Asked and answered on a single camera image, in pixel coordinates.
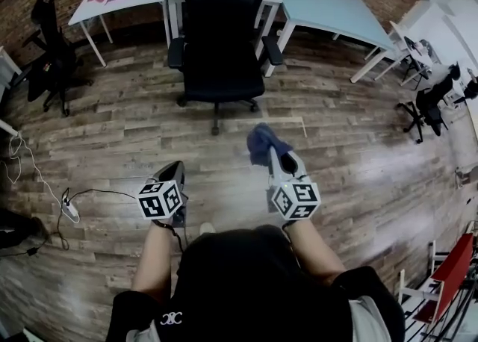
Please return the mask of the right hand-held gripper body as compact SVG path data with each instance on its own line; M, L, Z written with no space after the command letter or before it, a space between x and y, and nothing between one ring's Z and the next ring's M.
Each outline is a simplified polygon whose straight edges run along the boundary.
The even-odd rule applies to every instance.
M287 181L269 188L267 203L269 212L295 221L311 218L320 207L321 198L315 183Z

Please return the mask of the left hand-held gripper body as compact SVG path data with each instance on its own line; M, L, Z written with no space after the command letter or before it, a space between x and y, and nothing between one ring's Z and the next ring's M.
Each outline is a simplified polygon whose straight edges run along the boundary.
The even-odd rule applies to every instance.
M143 185L137 204L146 220L183 227L186 220L187 197L175 180L151 181Z

